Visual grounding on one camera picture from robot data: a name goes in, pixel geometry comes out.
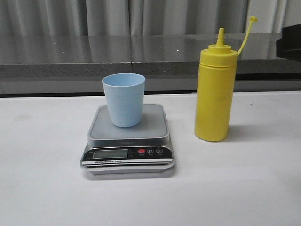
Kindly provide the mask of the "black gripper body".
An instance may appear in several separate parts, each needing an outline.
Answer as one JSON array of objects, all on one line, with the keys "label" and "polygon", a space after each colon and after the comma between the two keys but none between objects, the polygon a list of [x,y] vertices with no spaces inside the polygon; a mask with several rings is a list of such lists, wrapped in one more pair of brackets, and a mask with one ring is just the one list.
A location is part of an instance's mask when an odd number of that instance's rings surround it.
[{"label": "black gripper body", "polygon": [[284,27],[281,39],[276,41],[276,56],[279,58],[301,60],[301,24]]}]

